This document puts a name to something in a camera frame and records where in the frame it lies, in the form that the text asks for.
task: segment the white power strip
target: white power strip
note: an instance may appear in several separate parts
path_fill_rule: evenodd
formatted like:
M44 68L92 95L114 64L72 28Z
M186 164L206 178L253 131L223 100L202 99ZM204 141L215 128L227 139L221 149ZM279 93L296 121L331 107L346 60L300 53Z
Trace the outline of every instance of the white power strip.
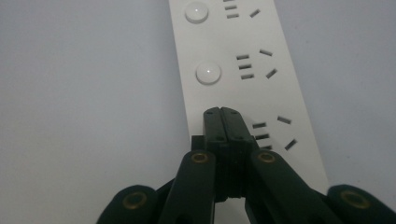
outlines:
M190 135L203 113L239 111L263 149L313 189L328 181L273 0L170 0Z

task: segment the gray surface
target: gray surface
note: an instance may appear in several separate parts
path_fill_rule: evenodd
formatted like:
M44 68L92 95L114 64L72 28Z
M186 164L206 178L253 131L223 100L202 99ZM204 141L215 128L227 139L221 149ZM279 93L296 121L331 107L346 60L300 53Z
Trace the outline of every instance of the gray surface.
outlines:
M396 210L396 2L276 6L330 182ZM181 94L167 1L1 0L0 222L94 223L158 188L189 149Z

